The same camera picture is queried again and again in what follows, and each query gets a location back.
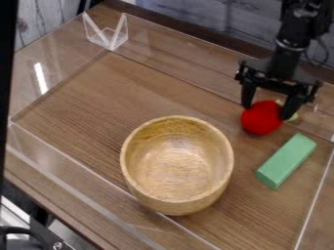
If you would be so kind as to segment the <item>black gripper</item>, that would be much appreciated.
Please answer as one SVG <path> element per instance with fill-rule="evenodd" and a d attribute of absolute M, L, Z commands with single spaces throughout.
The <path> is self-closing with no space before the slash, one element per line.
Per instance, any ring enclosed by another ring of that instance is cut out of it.
<path fill-rule="evenodd" d="M 289 120 L 305 102 L 312 102 L 324 82 L 297 68 L 288 79 L 273 77 L 268 72 L 269 59 L 246 59 L 240 62 L 236 79 L 242 85 L 242 106 L 252 108 L 252 101 L 258 88 L 270 90 L 288 97 L 281 111 L 281 119 Z"/>

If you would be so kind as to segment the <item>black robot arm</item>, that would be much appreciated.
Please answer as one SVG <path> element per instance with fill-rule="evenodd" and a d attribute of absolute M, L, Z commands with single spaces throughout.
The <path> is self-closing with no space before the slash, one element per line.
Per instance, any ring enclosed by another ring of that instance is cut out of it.
<path fill-rule="evenodd" d="M 282 120 L 312 103 L 324 81 L 301 68 L 310 41 L 321 43 L 331 31 L 334 0 L 284 0 L 276 50 L 268 59 L 242 60 L 236 79 L 242 85 L 242 106 L 252 108 L 256 90 L 264 88 L 288 96 L 280 111 Z"/>

